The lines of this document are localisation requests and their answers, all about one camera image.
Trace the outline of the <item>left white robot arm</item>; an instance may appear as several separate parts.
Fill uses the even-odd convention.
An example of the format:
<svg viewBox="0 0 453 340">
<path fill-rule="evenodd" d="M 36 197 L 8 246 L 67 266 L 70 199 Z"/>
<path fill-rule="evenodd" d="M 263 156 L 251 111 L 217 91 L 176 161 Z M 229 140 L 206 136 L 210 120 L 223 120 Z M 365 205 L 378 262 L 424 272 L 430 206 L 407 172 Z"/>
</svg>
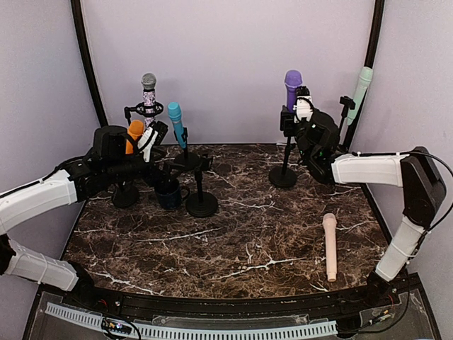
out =
<svg viewBox="0 0 453 340">
<path fill-rule="evenodd" d="M 95 308 L 100 294 L 91 287 L 93 280 L 82 266 L 33 251 L 12 240 L 8 232 L 47 211 L 84 202 L 113 185 L 122 188 L 127 182 L 142 179 L 148 186 L 157 187 L 176 179 L 185 170 L 183 165 L 159 165 L 152 156 L 153 147 L 161 143 L 167 131 L 161 121 L 138 138 L 129 135 L 125 127 L 100 127 L 85 155 L 63 161 L 45 177 L 2 193 L 1 274 L 71 292 L 82 307 Z"/>
</svg>

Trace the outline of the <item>purple microphone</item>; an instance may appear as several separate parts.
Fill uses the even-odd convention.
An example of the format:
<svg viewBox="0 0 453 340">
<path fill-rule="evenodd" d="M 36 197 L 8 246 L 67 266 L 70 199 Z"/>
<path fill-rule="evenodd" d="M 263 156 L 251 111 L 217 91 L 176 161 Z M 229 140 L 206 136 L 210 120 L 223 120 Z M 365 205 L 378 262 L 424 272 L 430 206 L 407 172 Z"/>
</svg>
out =
<svg viewBox="0 0 453 340">
<path fill-rule="evenodd" d="M 293 113 L 294 104 L 297 102 L 297 88 L 303 84 L 301 72 L 295 69 L 287 71 L 284 84 L 286 88 L 286 107 L 289 112 Z"/>
</svg>

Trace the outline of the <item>pale pink microphone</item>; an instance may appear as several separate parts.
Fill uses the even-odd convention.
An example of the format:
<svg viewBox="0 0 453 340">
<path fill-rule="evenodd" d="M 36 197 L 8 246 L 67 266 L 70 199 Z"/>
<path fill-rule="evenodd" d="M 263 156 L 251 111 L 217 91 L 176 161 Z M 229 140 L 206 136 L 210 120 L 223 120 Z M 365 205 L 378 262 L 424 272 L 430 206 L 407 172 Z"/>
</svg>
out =
<svg viewBox="0 0 453 340">
<path fill-rule="evenodd" d="M 337 279 L 337 248 L 336 248 L 336 227 L 337 220 L 333 213 L 326 213 L 322 222 L 325 232 L 326 247 L 326 275 L 329 283 Z"/>
</svg>

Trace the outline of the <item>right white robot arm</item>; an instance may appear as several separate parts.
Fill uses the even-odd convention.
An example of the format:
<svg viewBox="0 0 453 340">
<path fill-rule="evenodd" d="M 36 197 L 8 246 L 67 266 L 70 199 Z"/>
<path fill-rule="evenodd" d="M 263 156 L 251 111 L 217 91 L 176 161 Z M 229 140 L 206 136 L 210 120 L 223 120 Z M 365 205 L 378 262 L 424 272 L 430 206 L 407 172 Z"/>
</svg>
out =
<svg viewBox="0 0 453 340">
<path fill-rule="evenodd" d="M 424 147 L 407 152 L 344 153 L 339 150 L 339 128 L 328 114 L 312 109 L 299 118 L 282 108 L 280 129 L 295 139 L 302 164 L 319 183 L 370 183 L 403 189 L 403 217 L 388 249 L 362 290 L 361 301 L 376 307 L 387 298 L 391 282 L 415 256 L 433 229 L 433 220 L 447 188 L 435 157 Z"/>
</svg>

